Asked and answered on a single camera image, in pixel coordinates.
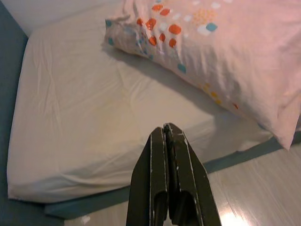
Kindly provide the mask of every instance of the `white square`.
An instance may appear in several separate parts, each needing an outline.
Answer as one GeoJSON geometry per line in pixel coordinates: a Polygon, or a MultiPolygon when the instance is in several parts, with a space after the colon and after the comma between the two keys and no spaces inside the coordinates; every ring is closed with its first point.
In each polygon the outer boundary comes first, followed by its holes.
{"type": "Polygon", "coordinates": [[[219,8],[219,7],[221,7],[221,5],[220,5],[220,3],[218,3],[218,2],[213,2],[213,3],[211,4],[211,7],[212,7],[212,8],[219,8]]]}
{"type": "Polygon", "coordinates": [[[206,25],[201,25],[198,27],[198,32],[202,35],[208,36],[211,32],[206,29],[206,25]]]}
{"type": "Polygon", "coordinates": [[[192,19],[192,16],[187,15],[184,17],[184,21],[189,22],[192,19]]]}
{"type": "Polygon", "coordinates": [[[159,29],[160,29],[160,31],[163,32],[166,30],[167,27],[168,27],[167,23],[161,23],[159,26],[159,29]]]}
{"type": "Polygon", "coordinates": [[[176,15],[173,16],[173,20],[177,20],[181,17],[180,13],[177,13],[176,15]]]}

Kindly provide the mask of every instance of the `patterned pillowcase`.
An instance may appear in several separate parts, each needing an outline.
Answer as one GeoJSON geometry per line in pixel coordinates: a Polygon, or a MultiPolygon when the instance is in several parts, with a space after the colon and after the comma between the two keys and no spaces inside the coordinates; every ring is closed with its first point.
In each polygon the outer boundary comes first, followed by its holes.
{"type": "Polygon", "coordinates": [[[301,106],[299,0],[125,0],[105,40],[153,60],[291,145],[301,106]]]}

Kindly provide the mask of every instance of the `bed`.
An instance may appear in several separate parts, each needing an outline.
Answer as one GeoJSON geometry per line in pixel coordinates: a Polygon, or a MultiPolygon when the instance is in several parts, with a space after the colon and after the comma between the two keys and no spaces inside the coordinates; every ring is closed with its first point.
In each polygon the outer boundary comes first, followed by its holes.
{"type": "Polygon", "coordinates": [[[104,44],[115,7],[29,38],[9,144],[11,199],[54,203],[128,186],[148,135],[166,122],[184,130],[202,162],[272,137],[170,71],[104,44]]]}

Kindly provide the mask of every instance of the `pillow pattern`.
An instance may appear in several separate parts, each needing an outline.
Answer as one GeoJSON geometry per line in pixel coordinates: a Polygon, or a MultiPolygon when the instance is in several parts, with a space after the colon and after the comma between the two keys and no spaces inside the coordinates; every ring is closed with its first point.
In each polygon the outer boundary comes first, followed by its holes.
{"type": "Polygon", "coordinates": [[[289,149],[301,106],[301,1],[124,0],[105,40],[255,120],[289,149]]]}

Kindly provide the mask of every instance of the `laminate floor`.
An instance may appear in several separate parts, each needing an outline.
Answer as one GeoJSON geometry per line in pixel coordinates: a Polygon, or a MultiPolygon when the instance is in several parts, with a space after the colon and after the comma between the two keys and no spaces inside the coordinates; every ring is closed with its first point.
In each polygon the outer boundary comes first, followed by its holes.
{"type": "MultiPolygon", "coordinates": [[[[301,225],[301,144],[211,173],[209,180],[223,226],[301,225]]],[[[126,217],[127,202],[65,226],[124,226],[126,217]]]]}

